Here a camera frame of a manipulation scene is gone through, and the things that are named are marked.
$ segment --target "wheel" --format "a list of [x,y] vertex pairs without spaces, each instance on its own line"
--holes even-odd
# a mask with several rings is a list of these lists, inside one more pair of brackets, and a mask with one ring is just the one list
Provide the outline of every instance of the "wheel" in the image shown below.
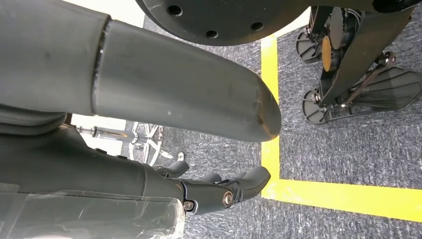
[[301,32],[296,39],[296,52],[306,63],[317,62],[321,59],[321,44],[312,42],[308,34]]

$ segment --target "gray cylindrical tube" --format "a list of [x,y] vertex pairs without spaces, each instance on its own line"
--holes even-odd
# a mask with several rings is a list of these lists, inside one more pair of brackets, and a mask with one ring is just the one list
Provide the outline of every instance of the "gray cylindrical tube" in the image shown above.
[[275,138],[280,110],[248,69],[123,22],[110,23],[95,79],[102,116],[245,141]]

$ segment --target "spoked wheel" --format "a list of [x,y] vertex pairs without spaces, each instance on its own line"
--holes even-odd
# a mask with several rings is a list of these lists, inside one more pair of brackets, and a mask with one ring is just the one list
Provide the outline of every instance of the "spoked wheel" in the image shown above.
[[296,40],[296,52],[306,63],[317,62],[321,59],[321,44],[312,42],[306,33],[301,32]]
[[320,98],[318,89],[308,91],[302,101],[302,111],[306,120],[312,124],[326,123],[328,111],[319,108],[317,101]]

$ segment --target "plastic wrap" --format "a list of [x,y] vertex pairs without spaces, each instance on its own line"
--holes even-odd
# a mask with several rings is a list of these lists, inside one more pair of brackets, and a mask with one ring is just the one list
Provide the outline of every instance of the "plastic wrap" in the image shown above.
[[0,192],[1,239],[175,239],[184,223],[173,198]]

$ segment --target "mounting hole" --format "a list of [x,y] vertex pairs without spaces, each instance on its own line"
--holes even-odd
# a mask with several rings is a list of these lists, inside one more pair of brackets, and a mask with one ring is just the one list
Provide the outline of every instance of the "mounting hole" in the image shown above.
[[167,11],[170,15],[173,15],[173,16],[180,16],[183,13],[182,9],[179,6],[176,6],[176,5],[172,5],[172,6],[168,7]]
[[253,31],[260,31],[260,30],[264,29],[264,24],[262,24],[262,22],[256,22],[256,23],[251,25],[251,29]]
[[218,32],[216,32],[216,31],[207,31],[207,37],[208,38],[217,38],[218,37]]

